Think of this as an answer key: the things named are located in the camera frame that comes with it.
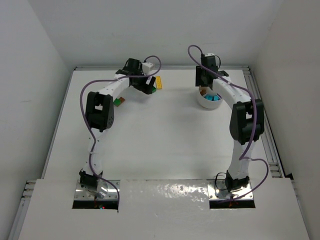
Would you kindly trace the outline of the brown and purple lego stack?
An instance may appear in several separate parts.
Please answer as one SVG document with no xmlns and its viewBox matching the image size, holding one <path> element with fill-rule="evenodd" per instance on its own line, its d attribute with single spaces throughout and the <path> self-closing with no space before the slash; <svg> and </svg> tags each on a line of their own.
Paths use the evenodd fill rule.
<svg viewBox="0 0 320 240">
<path fill-rule="evenodd" d="M 206 93 L 206 91 L 205 91 L 204 89 L 201 89 L 199 92 L 200 92 L 200 94 L 201 94 L 202 96 Z"/>
</svg>

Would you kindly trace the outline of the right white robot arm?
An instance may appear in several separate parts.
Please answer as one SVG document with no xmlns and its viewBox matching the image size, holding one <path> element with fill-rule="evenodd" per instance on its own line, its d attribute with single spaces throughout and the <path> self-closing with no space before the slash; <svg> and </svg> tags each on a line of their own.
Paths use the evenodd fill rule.
<svg viewBox="0 0 320 240">
<path fill-rule="evenodd" d="M 214 54 L 202 53 L 200 64 L 196 67 L 195 85 L 211 89 L 231 109 L 229 131 L 234 145 L 224 184 L 232 192 L 249 183 L 252 149 L 265 130 L 264 106 L 261 99 L 255 99 L 246 88 L 234 84 L 227 72 L 219 71 Z"/>
</svg>

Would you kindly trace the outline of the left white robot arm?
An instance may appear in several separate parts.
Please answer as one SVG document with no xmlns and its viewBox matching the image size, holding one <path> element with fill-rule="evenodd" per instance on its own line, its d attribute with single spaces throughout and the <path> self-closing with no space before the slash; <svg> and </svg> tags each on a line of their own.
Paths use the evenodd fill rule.
<svg viewBox="0 0 320 240">
<path fill-rule="evenodd" d="M 116 196 L 120 196 L 118 187 L 103 177 L 103 163 L 97 155 L 101 139 L 115 121 L 114 106 L 120 101 L 120 94 L 129 87 L 147 95 L 156 91 L 156 72 L 152 73 L 155 65 L 147 61 L 152 57 L 148 56 L 144 61 L 129 58 L 112 79 L 92 80 L 80 92 L 80 111 L 90 134 L 88 160 L 79 172 L 80 186 L 95 198 L 105 198 L 110 186 Z"/>
</svg>

